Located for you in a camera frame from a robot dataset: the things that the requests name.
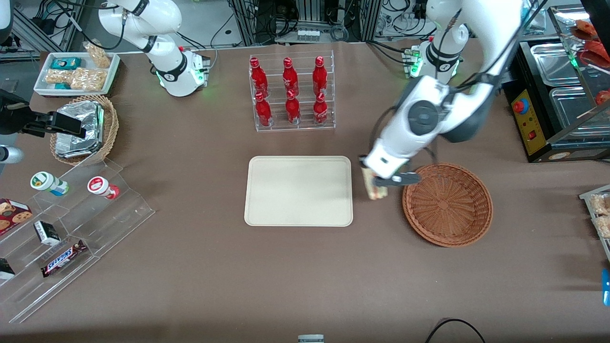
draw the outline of brown tablecloth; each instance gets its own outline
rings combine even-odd
[[[159,86],[146,56],[123,55],[112,98],[120,129],[109,157],[158,212],[23,324],[0,324],[0,341],[266,343],[323,333],[329,343],[423,342],[439,319],[458,317],[489,342],[608,342],[600,292],[608,263],[578,199],[609,182],[608,166],[527,164],[498,97],[475,139],[439,143],[440,160],[463,165],[489,188],[492,227],[469,247],[433,246],[404,219],[400,190],[368,200],[357,166],[373,123],[406,83],[398,63],[365,44],[333,44],[337,129],[255,131],[248,56],[329,48],[222,50],[208,88],[186,98]],[[481,59],[476,41],[464,57],[462,79]],[[31,107],[66,102],[35,95]],[[17,145],[27,158],[4,170],[5,197],[32,196],[27,181],[39,170],[68,170],[48,138],[21,135]],[[246,225],[248,162],[258,155],[347,156],[353,223]],[[414,161],[427,163],[425,154]],[[477,341],[459,323],[434,341],[443,339]]]

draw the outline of red bottle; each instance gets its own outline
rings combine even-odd
[[[286,92],[289,90],[295,91],[295,96],[299,96],[299,81],[296,76],[296,70],[292,66],[292,59],[290,57],[286,57],[284,59],[284,86],[286,87]]]
[[[320,93],[326,94],[326,68],[324,68],[324,57],[318,56],[315,58],[314,68],[314,95]]]
[[[326,105],[326,101],[324,100],[324,93],[318,94],[315,98],[314,104],[314,123],[316,125],[324,125],[327,118],[328,105]]]
[[[286,93],[286,112],[288,113],[288,121],[292,125],[297,125],[301,122],[301,106],[296,99],[295,91],[292,89]]]
[[[259,59],[252,57],[250,59],[250,66],[252,67],[252,81],[254,81],[254,89],[257,92],[263,93],[266,98],[269,96],[269,83],[267,82],[267,75],[263,68],[260,67]]]
[[[273,117],[271,117],[271,107],[262,92],[256,92],[256,114],[259,116],[259,123],[262,126],[273,125]]]

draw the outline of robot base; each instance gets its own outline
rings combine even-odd
[[[206,87],[210,74],[210,59],[204,59],[201,55],[191,51],[182,53],[187,58],[187,67],[175,81],[163,80],[157,73],[161,86],[173,96],[187,96],[201,87]]]
[[[430,45],[430,42],[423,42],[420,45],[411,46],[411,49],[404,50],[402,53],[403,62],[408,64],[404,66],[404,74],[407,78],[428,75],[446,84],[458,72],[459,61],[455,63],[453,68],[449,67],[447,70],[439,71],[438,77],[435,77],[436,66],[432,65],[425,57],[428,45]]]

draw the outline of small bottle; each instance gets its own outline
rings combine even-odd
[[[267,74],[260,67],[259,59],[256,57],[250,58],[250,66],[252,67],[252,81],[254,81],[254,89],[257,92],[263,93],[265,98],[269,97],[269,82],[267,82]]]
[[[326,94],[326,83],[327,83],[326,68],[324,67],[324,57],[318,56],[315,58],[314,68],[314,95],[317,96],[320,93]]]
[[[296,99],[295,91],[292,89],[286,93],[286,112],[288,113],[288,121],[292,125],[297,125],[301,122],[301,106]]]
[[[314,104],[314,123],[323,126],[326,123],[328,105],[326,105],[324,93],[318,94]]]
[[[256,114],[259,116],[259,123],[262,126],[269,127],[273,125],[273,117],[271,116],[271,106],[267,100],[265,100],[265,96],[262,92],[256,92],[254,96],[256,99]]]
[[[299,96],[299,80],[296,75],[296,70],[292,66],[292,59],[290,57],[284,59],[284,74],[282,74],[282,77],[284,78],[286,92],[293,90],[295,91],[295,96]]]
[[[56,178],[53,174],[47,173],[46,171],[39,171],[34,174],[30,180],[30,185],[35,190],[49,192],[58,197],[68,193],[68,190],[70,189],[67,182]]]
[[[95,176],[87,184],[89,192],[105,197],[108,200],[112,200],[121,193],[121,190],[116,186],[108,182],[101,176]]]

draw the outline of wicker basket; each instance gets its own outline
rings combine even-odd
[[[422,180],[403,190],[407,220],[426,240],[442,247],[463,247],[479,240],[492,222],[492,199],[483,182],[449,163],[417,170]]]
[[[110,100],[108,100],[108,98],[106,98],[103,95],[80,96],[80,97],[70,101],[70,103],[73,104],[73,103],[78,103],[80,101],[87,101],[87,100],[97,101],[104,108],[103,143],[102,143],[101,149],[97,153],[94,154],[96,157],[98,157],[100,159],[104,159],[110,153],[110,150],[112,149],[112,146],[114,145],[115,138],[117,137],[117,131],[118,131],[117,112],[114,109],[114,106],[112,106],[112,103],[110,102]],[[53,154],[55,159],[57,159],[60,162],[70,164],[70,165],[77,165],[78,163],[80,163],[81,161],[83,161],[84,159],[89,157],[89,155],[87,155],[87,156],[78,156],[78,157],[71,157],[68,159],[63,159],[63,158],[59,157],[55,152],[56,141],[57,141],[57,134],[51,134],[51,154]]]

